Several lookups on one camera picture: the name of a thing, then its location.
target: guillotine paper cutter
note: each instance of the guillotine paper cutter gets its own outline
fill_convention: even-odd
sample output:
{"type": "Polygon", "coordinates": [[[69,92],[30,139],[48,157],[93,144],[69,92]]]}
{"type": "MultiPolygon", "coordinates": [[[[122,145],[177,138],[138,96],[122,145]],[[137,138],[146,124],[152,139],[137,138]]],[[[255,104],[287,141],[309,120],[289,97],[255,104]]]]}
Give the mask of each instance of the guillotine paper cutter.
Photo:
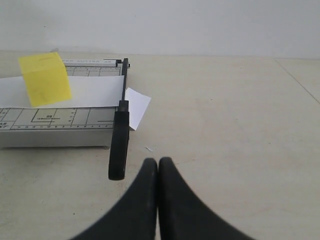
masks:
{"type": "Polygon", "coordinates": [[[109,178],[125,177],[129,101],[128,58],[64,59],[68,76],[124,76],[119,104],[109,107],[0,108],[0,148],[110,147],[109,178]]]}

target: white paper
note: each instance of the white paper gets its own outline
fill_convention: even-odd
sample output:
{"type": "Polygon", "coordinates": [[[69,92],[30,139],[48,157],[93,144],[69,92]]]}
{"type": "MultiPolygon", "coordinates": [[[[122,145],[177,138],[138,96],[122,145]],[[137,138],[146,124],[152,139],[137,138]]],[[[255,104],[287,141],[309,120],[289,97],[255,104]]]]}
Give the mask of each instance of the white paper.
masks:
{"type": "Polygon", "coordinates": [[[141,93],[128,88],[125,91],[125,100],[129,101],[129,125],[132,129],[137,130],[150,103],[151,97],[142,95],[141,93]]]}
{"type": "MultiPolygon", "coordinates": [[[[36,108],[116,107],[124,76],[69,76],[72,99],[36,108]]],[[[0,108],[32,108],[22,76],[0,78],[0,108]]]]}

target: measuring grid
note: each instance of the measuring grid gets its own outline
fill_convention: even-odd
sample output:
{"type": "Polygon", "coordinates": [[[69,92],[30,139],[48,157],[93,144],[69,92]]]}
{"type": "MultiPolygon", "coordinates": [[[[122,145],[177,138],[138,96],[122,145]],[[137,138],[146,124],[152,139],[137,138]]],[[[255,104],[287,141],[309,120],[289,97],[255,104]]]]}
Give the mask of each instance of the measuring grid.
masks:
{"type": "MultiPolygon", "coordinates": [[[[68,76],[119,76],[120,66],[67,66],[68,76]]],[[[112,129],[116,107],[0,108],[0,131],[112,129]]]]}

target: paper scrap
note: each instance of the paper scrap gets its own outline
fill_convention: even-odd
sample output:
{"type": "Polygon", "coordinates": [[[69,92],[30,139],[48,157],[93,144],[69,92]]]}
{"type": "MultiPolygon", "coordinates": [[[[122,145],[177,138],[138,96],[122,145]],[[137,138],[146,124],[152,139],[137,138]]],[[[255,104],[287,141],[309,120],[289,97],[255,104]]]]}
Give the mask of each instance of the paper scrap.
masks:
{"type": "Polygon", "coordinates": [[[57,52],[23,56],[18,60],[32,107],[72,98],[66,67],[57,52]]]}
{"type": "Polygon", "coordinates": [[[129,125],[133,130],[137,130],[150,103],[151,97],[127,88],[125,91],[125,100],[129,101],[129,125]]]}
{"type": "MultiPolygon", "coordinates": [[[[123,83],[124,76],[69,76],[72,99],[37,108],[116,107],[123,83]]],[[[0,78],[0,108],[32,108],[21,76],[0,78]]]]}

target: table surface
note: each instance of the table surface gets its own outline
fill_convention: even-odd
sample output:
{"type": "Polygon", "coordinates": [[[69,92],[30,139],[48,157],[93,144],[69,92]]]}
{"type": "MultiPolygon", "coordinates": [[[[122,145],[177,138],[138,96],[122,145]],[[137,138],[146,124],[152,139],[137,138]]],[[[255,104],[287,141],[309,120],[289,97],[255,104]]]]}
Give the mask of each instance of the table surface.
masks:
{"type": "MultiPolygon", "coordinates": [[[[18,57],[28,54],[0,51],[0,78],[19,76],[18,57]]],[[[250,236],[320,239],[319,60],[60,55],[128,57],[128,86],[152,99],[131,132],[122,181],[108,180],[103,148],[1,149],[0,239],[76,235],[124,194],[145,158],[163,156],[250,236]]]]}

